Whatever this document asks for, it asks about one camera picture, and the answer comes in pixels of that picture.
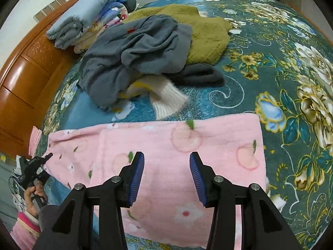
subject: person's arm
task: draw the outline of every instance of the person's arm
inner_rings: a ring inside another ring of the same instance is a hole
[[[47,200],[43,184],[38,181],[34,187],[29,187],[24,192],[24,201],[27,205],[26,211],[19,212],[17,222],[10,233],[21,250],[31,250],[41,233],[38,222],[38,212],[31,200],[31,194],[39,195]]]

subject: pink sleeve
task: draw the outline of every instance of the pink sleeve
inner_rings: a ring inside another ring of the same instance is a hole
[[[32,250],[39,234],[39,226],[33,223],[24,213],[19,213],[17,222],[10,233],[21,250]]]

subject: gray sweater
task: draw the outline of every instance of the gray sweater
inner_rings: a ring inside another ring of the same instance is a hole
[[[107,108],[142,74],[180,72],[186,63],[192,27],[167,15],[110,27],[84,54],[80,87]]]

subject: pink blanket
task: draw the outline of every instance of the pink blanket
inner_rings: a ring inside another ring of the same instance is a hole
[[[206,246],[213,209],[199,202],[189,168],[198,151],[216,174],[234,184],[258,183],[265,190],[265,158],[259,118],[236,114],[185,121],[114,123],[49,135],[46,170],[68,187],[100,185],[118,175],[136,151],[145,157],[137,201],[122,209],[124,230],[181,247]],[[241,245],[240,210],[236,246]]]

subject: carved headboard panel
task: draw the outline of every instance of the carved headboard panel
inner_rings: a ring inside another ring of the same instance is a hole
[[[0,70],[0,151],[28,157],[33,125],[41,127],[62,79],[78,58],[70,47],[54,47],[45,32],[70,0],[40,21],[19,43]]]

